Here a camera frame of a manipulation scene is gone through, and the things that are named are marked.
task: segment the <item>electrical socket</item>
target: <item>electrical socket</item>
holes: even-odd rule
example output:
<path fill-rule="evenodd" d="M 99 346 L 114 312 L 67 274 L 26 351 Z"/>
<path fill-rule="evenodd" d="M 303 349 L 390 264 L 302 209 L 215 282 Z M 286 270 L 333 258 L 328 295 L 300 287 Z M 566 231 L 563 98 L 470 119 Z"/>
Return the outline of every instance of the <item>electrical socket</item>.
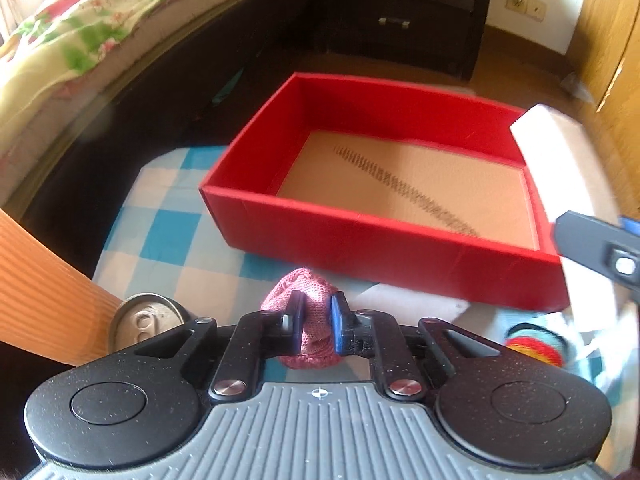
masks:
<path fill-rule="evenodd" d="M 541 0 L 527 0 L 527 16 L 541 22 L 545 19 L 546 3 Z"/>
<path fill-rule="evenodd" d="M 527 3 L 528 0 L 507 0 L 504 7 L 509 10 L 513 10 L 514 12 L 525 14 L 527 12 Z"/>

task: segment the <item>metal handle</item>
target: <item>metal handle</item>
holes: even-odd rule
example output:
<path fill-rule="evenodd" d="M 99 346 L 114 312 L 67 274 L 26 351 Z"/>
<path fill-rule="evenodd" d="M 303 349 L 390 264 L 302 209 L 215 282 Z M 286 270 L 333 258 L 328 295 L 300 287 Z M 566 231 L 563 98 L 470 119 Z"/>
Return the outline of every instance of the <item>metal handle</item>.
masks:
<path fill-rule="evenodd" d="M 378 18 L 379 25 L 386 25 L 389 23 L 390 25 L 400 25 L 402 30 L 407 30 L 409 28 L 410 20 L 401 20 L 400 18 L 386 18 L 385 16 L 380 16 Z"/>

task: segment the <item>striped sock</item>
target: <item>striped sock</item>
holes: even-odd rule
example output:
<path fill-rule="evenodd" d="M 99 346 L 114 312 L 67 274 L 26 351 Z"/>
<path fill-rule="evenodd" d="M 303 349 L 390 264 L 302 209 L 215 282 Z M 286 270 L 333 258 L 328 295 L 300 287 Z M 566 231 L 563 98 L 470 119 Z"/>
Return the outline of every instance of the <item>striped sock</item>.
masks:
<path fill-rule="evenodd" d="M 507 332 L 507 348 L 549 365 L 562 367 L 567 361 L 569 345 L 564 337 L 531 323 L 519 323 Z"/>

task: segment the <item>can lid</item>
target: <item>can lid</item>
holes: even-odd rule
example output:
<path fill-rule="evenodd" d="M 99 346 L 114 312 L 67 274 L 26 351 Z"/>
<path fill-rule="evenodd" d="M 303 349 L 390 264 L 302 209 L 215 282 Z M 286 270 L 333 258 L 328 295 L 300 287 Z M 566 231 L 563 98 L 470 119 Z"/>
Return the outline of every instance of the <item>can lid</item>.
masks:
<path fill-rule="evenodd" d="M 109 352 L 116 352 L 166 332 L 189 319 L 176 301 L 143 293 L 125 300 L 111 321 Z"/>

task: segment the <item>floral bedsheet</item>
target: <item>floral bedsheet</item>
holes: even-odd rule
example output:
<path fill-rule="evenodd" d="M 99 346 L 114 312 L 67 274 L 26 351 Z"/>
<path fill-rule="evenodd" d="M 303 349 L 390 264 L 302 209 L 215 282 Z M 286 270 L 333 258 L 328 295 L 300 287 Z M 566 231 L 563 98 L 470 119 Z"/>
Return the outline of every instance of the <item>floral bedsheet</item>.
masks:
<path fill-rule="evenodd" d="M 45 0 L 0 48 L 0 177 L 20 131 L 53 92 L 85 74 L 171 0 Z"/>

